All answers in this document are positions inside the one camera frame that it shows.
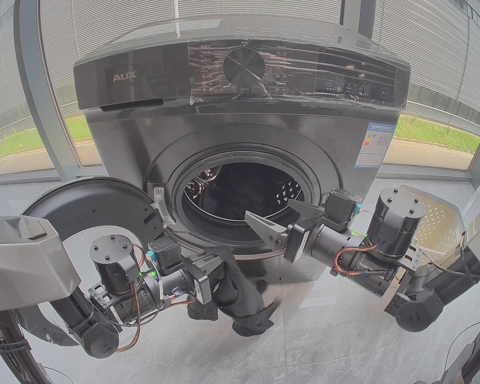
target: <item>blue connector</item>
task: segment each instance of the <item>blue connector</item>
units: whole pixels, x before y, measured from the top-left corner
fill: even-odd
[[[153,253],[152,251],[148,251],[147,253],[150,255],[152,261],[156,261],[156,253]]]
[[[359,215],[360,210],[362,209],[362,204],[358,203],[354,208],[353,208],[353,214],[354,215]]]

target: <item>play pause button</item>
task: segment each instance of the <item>play pause button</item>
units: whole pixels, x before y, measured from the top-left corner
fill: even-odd
[[[388,91],[387,88],[382,88],[382,90],[380,91],[380,96],[382,96],[384,99],[386,99],[389,94],[390,92]]]

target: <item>rotary knob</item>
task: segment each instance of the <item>rotary knob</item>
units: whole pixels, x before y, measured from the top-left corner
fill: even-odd
[[[249,87],[257,84],[265,74],[265,62],[257,51],[237,48],[225,57],[223,74],[230,84]]]

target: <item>qr code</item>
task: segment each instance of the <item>qr code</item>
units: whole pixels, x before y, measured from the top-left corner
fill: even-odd
[[[388,141],[390,140],[390,135],[379,135],[377,139],[377,147],[386,147],[388,145]]]

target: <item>control panel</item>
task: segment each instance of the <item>control panel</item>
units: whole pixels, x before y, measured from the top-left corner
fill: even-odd
[[[356,51],[275,40],[189,42],[192,96],[249,94],[340,97],[401,105],[408,73]]]

